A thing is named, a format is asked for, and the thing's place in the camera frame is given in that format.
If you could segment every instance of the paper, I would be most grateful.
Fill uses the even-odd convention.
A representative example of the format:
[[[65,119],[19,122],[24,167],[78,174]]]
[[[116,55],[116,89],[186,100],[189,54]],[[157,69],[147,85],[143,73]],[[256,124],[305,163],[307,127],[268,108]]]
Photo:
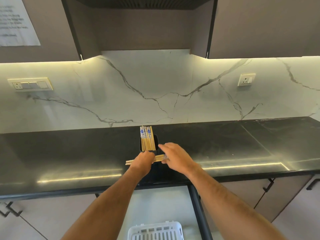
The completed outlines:
[[[35,45],[40,42],[22,0],[0,0],[0,46]]]

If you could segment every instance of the hand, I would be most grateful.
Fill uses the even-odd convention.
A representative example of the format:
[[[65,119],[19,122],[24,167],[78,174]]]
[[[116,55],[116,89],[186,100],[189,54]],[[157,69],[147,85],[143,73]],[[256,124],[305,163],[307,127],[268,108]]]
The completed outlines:
[[[151,169],[151,164],[154,162],[155,154],[153,152],[145,151],[139,153],[139,155],[133,160],[129,169],[135,173],[139,173],[141,178],[146,176]]]
[[[167,164],[169,168],[187,176],[191,170],[199,167],[178,144],[169,142],[164,145],[159,144],[159,147],[168,157],[168,159],[162,160],[162,163]]]

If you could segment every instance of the black countertop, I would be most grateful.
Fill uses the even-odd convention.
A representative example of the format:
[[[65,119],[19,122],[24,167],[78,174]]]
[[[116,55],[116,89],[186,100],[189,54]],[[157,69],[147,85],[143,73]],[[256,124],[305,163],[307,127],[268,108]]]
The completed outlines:
[[[320,173],[320,122],[310,117],[153,125],[218,181]],[[102,192],[139,153],[134,127],[0,134],[0,200]],[[156,162],[138,189],[188,184]]]

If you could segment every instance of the person's left arm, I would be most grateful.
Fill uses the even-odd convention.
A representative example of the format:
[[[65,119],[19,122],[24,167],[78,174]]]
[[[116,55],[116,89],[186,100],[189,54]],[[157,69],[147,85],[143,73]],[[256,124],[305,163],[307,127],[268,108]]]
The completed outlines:
[[[150,171],[154,158],[152,152],[141,152],[123,176],[92,202],[61,240],[116,240],[132,193]]]

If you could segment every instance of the forearm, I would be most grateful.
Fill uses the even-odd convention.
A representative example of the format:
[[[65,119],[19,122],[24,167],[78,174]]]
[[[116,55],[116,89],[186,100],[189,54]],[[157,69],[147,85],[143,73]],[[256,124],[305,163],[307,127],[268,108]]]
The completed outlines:
[[[194,184],[225,240],[283,240],[276,228],[195,165],[186,175]]]
[[[85,210],[61,240],[116,240],[132,193],[141,178],[134,170],[127,170]]]

